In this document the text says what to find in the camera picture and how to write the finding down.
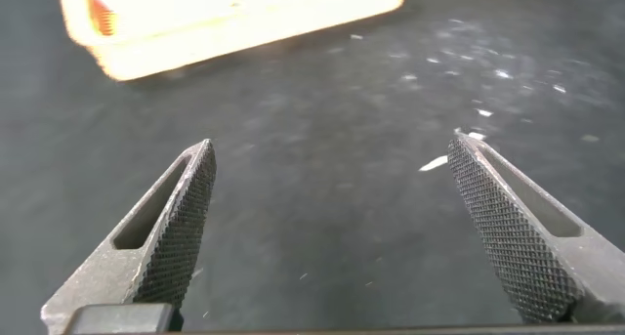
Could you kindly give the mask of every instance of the small white fleck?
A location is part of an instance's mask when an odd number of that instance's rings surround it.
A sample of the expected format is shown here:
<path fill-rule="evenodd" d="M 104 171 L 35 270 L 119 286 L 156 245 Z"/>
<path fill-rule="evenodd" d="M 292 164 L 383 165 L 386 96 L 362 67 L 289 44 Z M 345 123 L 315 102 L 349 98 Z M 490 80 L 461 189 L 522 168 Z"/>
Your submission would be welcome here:
<path fill-rule="evenodd" d="M 408 55 L 405 53 L 389 53 L 389 57 L 396 59 L 404 59 L 408 58 Z"/>
<path fill-rule="evenodd" d="M 495 75 L 497 75 L 497 77 L 501 77 L 501 78 L 512 78 L 512 76 L 508 73 L 508 71 L 502 70 L 502 69 L 496 69 L 495 70 Z"/>
<path fill-rule="evenodd" d="M 488 110 L 483 110 L 483 109 L 477 109 L 479 115 L 481 116 L 485 116 L 485 117 L 489 117 L 490 115 L 492 115 L 492 111 L 488 111 Z"/>
<path fill-rule="evenodd" d="M 554 85 L 554 90 L 561 92 L 561 93 L 566 93 L 566 89 L 561 85 Z"/>
<path fill-rule="evenodd" d="M 193 274 L 191 275 L 191 280 L 195 279 L 198 275 L 200 275 L 202 272 L 204 272 L 203 268 L 198 269 L 197 271 L 193 272 Z"/>
<path fill-rule="evenodd" d="M 437 168 L 439 166 L 441 166 L 442 164 L 447 163 L 447 156 L 446 155 L 442 155 L 438 158 L 436 158 L 435 160 L 431 161 L 430 163 L 424 165 L 421 167 L 421 169 L 419 169 L 419 171 L 430 171 L 434 168 Z"/>
<path fill-rule="evenodd" d="M 476 139 L 476 140 L 480 140 L 480 141 L 482 141 L 483 139 L 485 139 L 485 138 L 486 138 L 486 135 L 483 135 L 483 134 L 480 134 L 480 133 L 474 133 L 474 132 L 472 132 L 472 133 L 469 133 L 469 137 L 470 137 L 470 138 L 474 138 L 474 139 Z"/>
<path fill-rule="evenodd" d="M 584 142 L 597 142 L 599 140 L 599 138 L 597 136 L 593 136 L 593 135 L 584 135 L 582 136 L 582 138 L 580 139 L 581 141 Z"/>

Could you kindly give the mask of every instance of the dark table surface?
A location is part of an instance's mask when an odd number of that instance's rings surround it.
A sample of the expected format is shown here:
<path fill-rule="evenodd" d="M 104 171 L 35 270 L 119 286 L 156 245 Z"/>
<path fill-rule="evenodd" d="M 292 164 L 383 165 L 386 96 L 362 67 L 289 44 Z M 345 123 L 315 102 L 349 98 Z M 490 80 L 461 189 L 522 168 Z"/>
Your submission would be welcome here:
<path fill-rule="evenodd" d="M 0 333 L 43 332 L 41 305 L 204 138 L 187 329 L 518 322 L 448 168 L 419 168 L 482 133 L 625 248 L 624 1 L 407 0 L 120 84 L 57 0 L 0 0 Z"/>

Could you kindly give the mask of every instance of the diamond knurled texture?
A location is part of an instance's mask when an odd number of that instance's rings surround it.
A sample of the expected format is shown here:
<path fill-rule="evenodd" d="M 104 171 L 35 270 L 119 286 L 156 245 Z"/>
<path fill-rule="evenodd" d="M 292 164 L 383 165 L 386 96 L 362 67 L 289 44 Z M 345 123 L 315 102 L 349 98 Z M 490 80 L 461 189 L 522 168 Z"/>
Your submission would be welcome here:
<path fill-rule="evenodd" d="M 189 184 L 182 188 L 147 263 L 133 303 L 182 305 L 199 253 L 202 232 L 215 179 L 210 146 L 198 158 Z"/>
<path fill-rule="evenodd" d="M 525 322 L 558 321 L 580 291 L 522 210 L 460 140 L 449 167 L 490 263 Z"/>

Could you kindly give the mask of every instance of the white debris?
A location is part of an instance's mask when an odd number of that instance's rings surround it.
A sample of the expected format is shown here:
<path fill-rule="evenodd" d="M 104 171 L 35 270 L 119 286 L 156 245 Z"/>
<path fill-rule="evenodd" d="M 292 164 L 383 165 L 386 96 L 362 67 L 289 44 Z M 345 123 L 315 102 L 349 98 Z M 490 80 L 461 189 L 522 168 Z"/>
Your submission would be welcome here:
<path fill-rule="evenodd" d="M 554 90 L 561 92 L 561 93 L 566 93 L 566 89 L 561 85 L 554 85 Z"/>
<path fill-rule="evenodd" d="M 489 117 L 490 115 L 492 115 L 492 111 L 488 111 L 488 110 L 484 110 L 484 109 L 477 109 L 479 115 L 481 116 L 485 116 L 485 117 Z"/>
<path fill-rule="evenodd" d="M 480 140 L 480 141 L 482 141 L 483 139 L 485 139 L 485 138 L 486 138 L 486 135 L 483 135 L 483 134 L 480 134 L 480 133 L 474 133 L 474 132 L 469 133 L 469 135 L 468 135 L 468 136 L 469 136 L 470 138 L 474 138 L 474 139 L 476 139 L 476 140 Z"/>
<path fill-rule="evenodd" d="M 421 169 L 419 169 L 419 171 L 430 171 L 434 168 L 437 168 L 439 166 L 441 166 L 442 164 L 446 164 L 447 163 L 447 156 L 446 155 L 442 155 L 440 157 L 438 157 L 437 159 L 431 161 L 430 163 L 424 165 L 421 167 Z"/>
<path fill-rule="evenodd" d="M 193 274 L 191 275 L 191 280 L 195 279 L 198 275 L 200 275 L 202 272 L 204 272 L 203 268 L 198 269 L 197 271 L 193 272 Z"/>
<path fill-rule="evenodd" d="M 508 71 L 502 70 L 502 69 L 496 69 L 495 70 L 495 75 L 497 75 L 497 77 L 501 77 L 501 78 L 507 78 L 507 79 L 511 79 L 512 78 L 512 76 L 508 73 Z"/>
<path fill-rule="evenodd" d="M 585 141 L 585 142 L 592 143 L 592 142 L 597 142 L 599 140 L 599 138 L 597 136 L 593 136 L 593 135 L 584 135 L 584 136 L 582 136 L 581 140 Z"/>

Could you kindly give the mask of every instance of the yellow object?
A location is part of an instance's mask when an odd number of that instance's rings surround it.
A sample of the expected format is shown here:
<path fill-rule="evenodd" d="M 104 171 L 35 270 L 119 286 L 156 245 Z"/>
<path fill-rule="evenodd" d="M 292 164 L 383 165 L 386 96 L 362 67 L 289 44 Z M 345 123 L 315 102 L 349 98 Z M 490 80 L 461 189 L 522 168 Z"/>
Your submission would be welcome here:
<path fill-rule="evenodd" d="M 61 0 L 69 36 L 113 79 L 178 68 L 399 7 L 403 0 L 233 0 L 219 10 L 142 6 L 115 13 L 103 0 Z"/>

